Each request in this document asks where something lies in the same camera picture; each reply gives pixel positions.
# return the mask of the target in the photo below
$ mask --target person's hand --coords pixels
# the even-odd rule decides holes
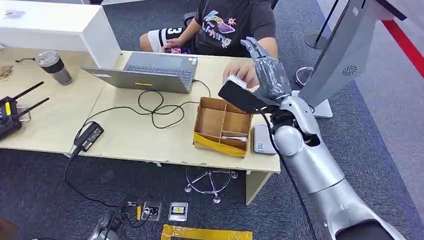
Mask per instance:
[[[185,42],[183,42],[180,38],[168,39],[162,47],[162,52],[165,52],[165,49],[180,49],[184,46],[184,44]]]
[[[241,60],[232,60],[225,68],[222,74],[222,81],[227,80],[230,75],[243,80],[247,84],[247,88],[251,89],[259,85],[258,76],[256,75],[255,65],[252,62]]]

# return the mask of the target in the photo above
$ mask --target stainless steel tumbler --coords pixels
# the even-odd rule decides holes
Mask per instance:
[[[56,51],[42,52],[35,58],[35,61],[62,86],[72,83],[71,75]]]

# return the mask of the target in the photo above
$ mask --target red floor stripe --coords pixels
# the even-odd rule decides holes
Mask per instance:
[[[399,47],[424,78],[424,57],[394,20],[382,21]]]

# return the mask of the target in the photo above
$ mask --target walkie-talkie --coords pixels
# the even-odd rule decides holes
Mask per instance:
[[[19,120],[19,118],[50,99],[47,97],[46,99],[40,101],[32,107],[27,108],[22,112],[18,111],[18,102],[16,100],[43,84],[44,82],[42,81],[32,86],[31,88],[23,91],[22,93],[16,95],[15,97],[7,96],[0,100],[0,139],[21,129],[22,122]]]

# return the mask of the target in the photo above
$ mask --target yellow label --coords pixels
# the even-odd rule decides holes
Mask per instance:
[[[246,152],[238,149],[233,146],[228,146],[222,143],[211,141],[203,136],[200,136],[197,133],[194,133],[194,141],[202,144],[203,146],[206,146],[210,149],[213,149],[215,151],[218,151],[222,154],[235,156],[235,157],[244,157],[246,155]]]
[[[6,102],[4,106],[6,107],[6,116],[10,116],[12,114],[11,104],[9,102]]]
[[[142,218],[142,206],[137,206],[137,220],[140,220]]]
[[[150,83],[141,83],[141,82],[136,82],[135,85],[153,86],[153,84],[150,84]]]
[[[253,240],[253,232],[163,225],[160,239],[171,240],[173,237],[197,240]]]

